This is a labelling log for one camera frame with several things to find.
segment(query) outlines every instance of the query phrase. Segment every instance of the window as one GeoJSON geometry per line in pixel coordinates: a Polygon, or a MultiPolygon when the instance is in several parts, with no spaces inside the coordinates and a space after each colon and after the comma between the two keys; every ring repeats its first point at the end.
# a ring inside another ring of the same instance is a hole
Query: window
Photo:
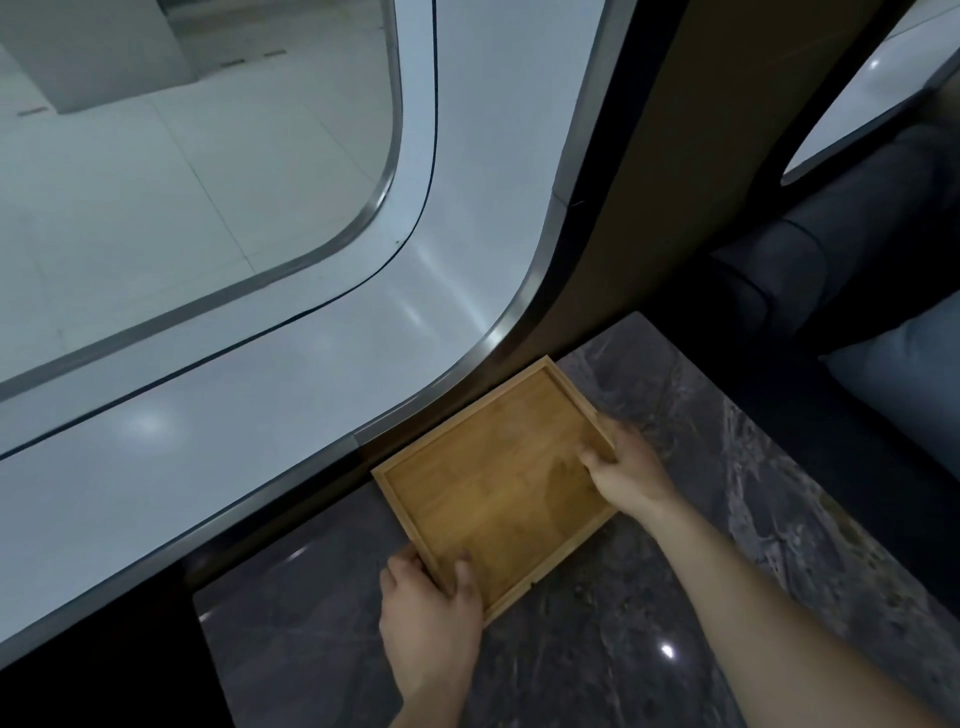
{"type": "Polygon", "coordinates": [[[394,136],[378,0],[50,5],[0,9],[0,381],[276,276],[394,136]]]}
{"type": "Polygon", "coordinates": [[[787,165],[801,177],[921,91],[960,47],[960,0],[917,0],[857,71],[787,165]]]}

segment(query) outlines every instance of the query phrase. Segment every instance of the gray marble countertop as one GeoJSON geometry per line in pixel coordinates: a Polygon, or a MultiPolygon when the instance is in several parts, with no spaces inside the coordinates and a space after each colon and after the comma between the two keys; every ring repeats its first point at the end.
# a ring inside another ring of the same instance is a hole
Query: gray marble countertop
{"type": "MultiPolygon", "coordinates": [[[[648,432],[678,488],[829,629],[960,722],[960,623],[639,314],[559,362],[648,432]]],[[[238,728],[385,726],[372,483],[196,596],[238,728]]],[[[487,629],[462,725],[739,726],[654,542],[614,517],[487,629]]]]}

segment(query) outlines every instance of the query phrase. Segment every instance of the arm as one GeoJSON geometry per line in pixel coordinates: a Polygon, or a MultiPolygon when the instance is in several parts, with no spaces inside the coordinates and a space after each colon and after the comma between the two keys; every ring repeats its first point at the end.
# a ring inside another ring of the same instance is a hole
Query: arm
{"type": "Polygon", "coordinates": [[[468,558],[455,565],[447,598],[423,571],[413,547],[380,572],[380,634],[403,708],[393,728],[454,728],[480,652],[483,604],[468,558]]]}
{"type": "Polygon", "coordinates": [[[584,449],[600,493],[657,541],[750,728],[925,728],[926,706],[743,557],[674,489],[635,429],[601,418],[617,462],[584,449]]]}

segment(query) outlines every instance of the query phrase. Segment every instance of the right hand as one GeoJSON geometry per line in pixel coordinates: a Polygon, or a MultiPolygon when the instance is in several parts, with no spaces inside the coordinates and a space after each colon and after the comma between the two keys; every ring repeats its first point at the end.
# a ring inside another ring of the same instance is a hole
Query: right hand
{"type": "Polygon", "coordinates": [[[607,462],[587,446],[581,446],[577,456],[610,505],[643,522],[659,505],[679,497],[654,449],[636,427],[602,414],[597,415],[597,423],[610,435],[616,459],[607,462]]]}

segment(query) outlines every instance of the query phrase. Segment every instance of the gray cushion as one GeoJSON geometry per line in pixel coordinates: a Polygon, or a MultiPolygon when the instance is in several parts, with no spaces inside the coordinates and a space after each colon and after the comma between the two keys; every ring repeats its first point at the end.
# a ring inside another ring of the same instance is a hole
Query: gray cushion
{"type": "Polygon", "coordinates": [[[848,392],[960,479],[960,292],[824,361],[848,392]]]}

